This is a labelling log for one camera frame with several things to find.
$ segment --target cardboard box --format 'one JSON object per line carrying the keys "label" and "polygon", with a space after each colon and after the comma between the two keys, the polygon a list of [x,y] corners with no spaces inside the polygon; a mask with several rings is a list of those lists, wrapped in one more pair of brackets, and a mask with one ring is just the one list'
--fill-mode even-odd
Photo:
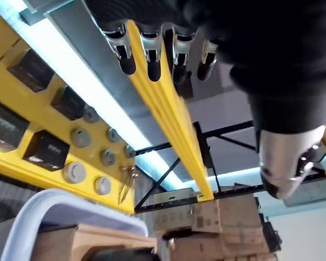
{"label": "cardboard box", "polygon": [[192,231],[220,233],[220,209],[218,201],[207,201],[192,206]]}
{"label": "cardboard box", "polygon": [[223,261],[277,261],[277,256],[275,253],[269,254],[260,254],[257,256],[249,256],[249,257],[232,257],[225,258]]}
{"label": "cardboard box", "polygon": [[268,245],[264,239],[259,244],[233,244],[228,243],[225,239],[225,236],[220,234],[220,243],[225,257],[241,257],[269,253]]}
{"label": "cardboard box", "polygon": [[[159,204],[193,196],[193,190],[181,189],[153,195],[153,203]],[[154,211],[153,228],[157,234],[192,226],[192,205]]]}
{"label": "cardboard box", "polygon": [[257,202],[253,195],[230,197],[219,200],[221,226],[261,227]]}
{"label": "cardboard box", "polygon": [[174,244],[174,250],[170,250],[171,261],[216,261],[224,258],[220,240],[215,234],[179,238]]}
{"label": "cardboard box", "polygon": [[37,235],[31,260],[81,261],[93,247],[156,249],[156,245],[155,238],[81,224]]}
{"label": "cardboard box", "polygon": [[262,222],[253,195],[219,200],[221,230],[231,244],[260,244],[264,241]]}

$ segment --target round knob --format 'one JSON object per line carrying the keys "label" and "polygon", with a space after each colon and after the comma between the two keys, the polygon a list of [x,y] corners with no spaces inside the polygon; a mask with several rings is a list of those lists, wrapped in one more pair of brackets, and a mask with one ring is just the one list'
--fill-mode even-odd
{"label": "round knob", "polygon": [[99,195],[107,195],[111,191],[110,180],[106,177],[99,177],[94,183],[94,189]]}
{"label": "round knob", "polygon": [[99,121],[99,115],[92,106],[86,105],[83,111],[83,119],[88,123],[96,123]]}
{"label": "round knob", "polygon": [[125,148],[124,148],[124,155],[130,159],[130,158],[134,158],[135,155],[136,155],[136,151],[129,145],[127,145]]}
{"label": "round knob", "polygon": [[121,139],[117,131],[113,128],[109,129],[106,135],[108,136],[108,139],[113,143],[118,142]]}
{"label": "round knob", "polygon": [[100,153],[100,159],[105,166],[111,166],[115,163],[115,154],[112,150],[107,149]]}
{"label": "round knob", "polygon": [[63,176],[66,182],[77,184],[86,178],[86,170],[82,163],[75,161],[64,167]]}
{"label": "round knob", "polygon": [[85,129],[76,128],[71,131],[70,134],[71,142],[79,148],[84,148],[91,145],[91,137]]}

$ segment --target yellow rail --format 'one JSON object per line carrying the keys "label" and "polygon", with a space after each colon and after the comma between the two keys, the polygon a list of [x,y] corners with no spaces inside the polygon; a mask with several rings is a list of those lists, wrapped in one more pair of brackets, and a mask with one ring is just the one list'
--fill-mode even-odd
{"label": "yellow rail", "polygon": [[161,54],[161,78],[158,82],[151,82],[147,76],[147,63],[139,31],[133,21],[128,22],[128,31],[136,63],[136,72],[129,78],[199,186],[202,196],[198,200],[212,200],[214,195],[206,179],[208,173],[203,164],[196,133],[185,102],[174,88],[164,45]]}

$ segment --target robotic arm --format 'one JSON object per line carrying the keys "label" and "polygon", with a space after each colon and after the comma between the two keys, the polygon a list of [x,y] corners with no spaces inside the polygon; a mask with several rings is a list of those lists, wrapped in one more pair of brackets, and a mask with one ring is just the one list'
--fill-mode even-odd
{"label": "robotic arm", "polygon": [[261,176],[287,198],[312,168],[326,126],[326,0],[85,0],[123,72],[135,72],[126,19],[136,22],[152,81],[160,77],[161,25],[173,23],[173,80],[183,82],[197,28],[208,40],[197,76],[218,57],[248,96]]}

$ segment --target stacked boxes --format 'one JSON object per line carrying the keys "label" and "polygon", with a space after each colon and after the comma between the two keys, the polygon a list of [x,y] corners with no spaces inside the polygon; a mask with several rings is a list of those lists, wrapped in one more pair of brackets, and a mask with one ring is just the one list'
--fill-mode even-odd
{"label": "stacked boxes", "polygon": [[[154,195],[154,203],[195,195],[191,189],[170,191]],[[279,247],[269,247],[262,223],[253,195],[158,210],[154,214],[155,231],[165,239],[174,235],[171,261],[276,260],[271,252],[280,249],[280,238]]]}

